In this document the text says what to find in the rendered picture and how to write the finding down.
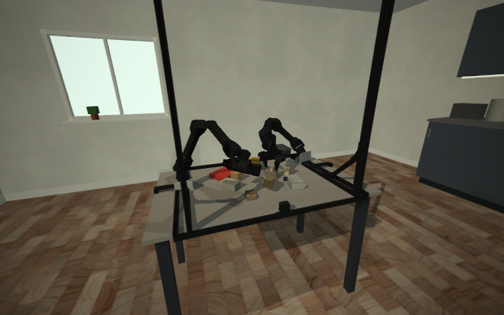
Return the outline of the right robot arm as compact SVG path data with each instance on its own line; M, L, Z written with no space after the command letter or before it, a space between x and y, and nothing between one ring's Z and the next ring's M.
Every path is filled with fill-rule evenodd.
M269 150L271 147L276 146L276 135L272 134L272 130L279 132L283 137L285 137L289 142L294 151L296 151L299 156L301 153L306 152L304 149L304 143L297 137L293 137L289 134L283 127L282 123L277 118L268 118L264 122L263 128L259 131L259 137L262 142L262 148L264 150ZM266 138L266 139L264 139ZM264 140L263 140L264 139ZM301 146L300 146L301 145ZM298 147L298 148L297 148ZM297 148L297 149L296 149Z

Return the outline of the red flat rectangular block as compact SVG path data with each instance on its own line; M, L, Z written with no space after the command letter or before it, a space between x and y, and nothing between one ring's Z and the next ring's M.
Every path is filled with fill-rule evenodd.
M230 178L231 172L232 172L231 170L228 170L226 167L223 167L210 173L209 178L221 181L226 177Z

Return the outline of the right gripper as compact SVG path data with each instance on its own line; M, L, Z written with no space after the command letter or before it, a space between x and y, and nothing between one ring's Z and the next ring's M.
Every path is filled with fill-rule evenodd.
M267 168L267 159L268 158L273 158L275 159L274 165L275 165L275 170L278 170L279 164L283 161L285 161L285 156L276 156L276 149L277 147L271 147L271 149L267 150L267 152L262 151L258 153L258 157L261 158L262 162L264 163L264 166Z

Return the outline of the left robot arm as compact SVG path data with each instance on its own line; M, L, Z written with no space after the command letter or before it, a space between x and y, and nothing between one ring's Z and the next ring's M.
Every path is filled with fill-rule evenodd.
M251 159L249 159L251 153L248 150L242 149L239 144L230 140L224 131L217 125L216 121L195 119L192 120L190 124L191 133L183 151L186 180L189 180L190 178L188 169L190 169L193 162L191 157L192 153L196 147L199 137L204 134L206 129L209 129L212 132L215 138L221 143L226 156L230 158L223 160L223 167L226 167L231 171L238 171L239 173L245 173L248 175L253 172L254 166Z

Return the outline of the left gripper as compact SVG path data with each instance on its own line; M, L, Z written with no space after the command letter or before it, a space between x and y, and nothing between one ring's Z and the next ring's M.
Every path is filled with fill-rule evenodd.
M251 175L256 176L256 177L259 177L260 172L261 172L261 165L260 165L260 164L256 164L256 163L254 163L254 164L253 164L253 166L254 166L254 170L253 170L253 172L251 173Z

